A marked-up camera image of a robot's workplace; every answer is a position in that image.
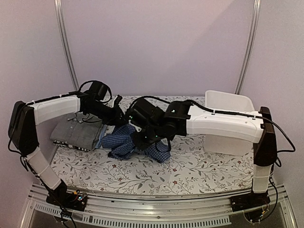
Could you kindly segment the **blue checked long sleeve shirt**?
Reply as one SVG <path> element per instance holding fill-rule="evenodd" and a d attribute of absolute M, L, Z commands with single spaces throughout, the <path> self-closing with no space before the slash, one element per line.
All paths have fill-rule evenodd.
<path fill-rule="evenodd" d="M 163 142 L 151 145 L 145 150 L 139 150 L 135 147 L 131 134 L 135 128 L 129 124 L 115 127 L 112 133 L 108 133 L 102 139 L 102 148 L 109 149 L 108 157 L 118 160 L 128 160 L 133 154 L 140 154 L 151 159 L 164 163 L 171 157 L 171 146 Z"/>

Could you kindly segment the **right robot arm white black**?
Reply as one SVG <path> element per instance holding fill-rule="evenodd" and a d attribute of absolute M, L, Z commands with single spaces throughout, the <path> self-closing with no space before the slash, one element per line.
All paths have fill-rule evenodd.
<path fill-rule="evenodd" d="M 271 167 L 277 160 L 274 123 L 268 108 L 233 112 L 214 110 L 193 100 L 171 102 L 166 111 L 139 98 L 127 109 L 128 122 L 135 127 L 132 140 L 140 150 L 176 135 L 204 134 L 243 140 L 253 145 L 252 192 L 246 195 L 249 207 L 256 207 L 268 189 Z"/>

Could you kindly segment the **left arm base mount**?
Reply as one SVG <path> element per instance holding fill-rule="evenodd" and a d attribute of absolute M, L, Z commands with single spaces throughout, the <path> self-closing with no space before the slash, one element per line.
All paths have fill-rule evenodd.
<path fill-rule="evenodd" d="M 51 191 L 48 193 L 46 202 L 66 209 L 85 211 L 87 194 L 79 190 L 73 192 Z"/>

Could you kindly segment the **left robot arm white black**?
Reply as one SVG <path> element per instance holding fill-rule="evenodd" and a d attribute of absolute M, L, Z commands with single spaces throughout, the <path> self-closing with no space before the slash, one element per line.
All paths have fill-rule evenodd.
<path fill-rule="evenodd" d="M 121 99 L 118 95 L 115 99 L 106 101 L 97 93 L 74 91 L 30 103 L 18 101 L 14 104 L 8 129 L 9 143 L 16 147 L 14 152 L 24 158 L 27 166 L 33 169 L 41 182 L 53 190 L 51 196 L 60 206 L 67 206 L 71 197 L 59 188 L 64 182 L 41 152 L 36 127 L 48 120 L 78 112 L 92 114 L 105 125 L 124 125 L 126 120 L 119 106 Z"/>

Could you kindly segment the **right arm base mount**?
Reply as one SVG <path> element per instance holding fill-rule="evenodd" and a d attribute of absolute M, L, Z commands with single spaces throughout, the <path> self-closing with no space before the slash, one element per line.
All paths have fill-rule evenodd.
<path fill-rule="evenodd" d="M 236 195 L 229 198 L 233 212 L 242 211 L 254 207 L 260 207 L 270 203 L 268 193 L 254 193 Z"/>

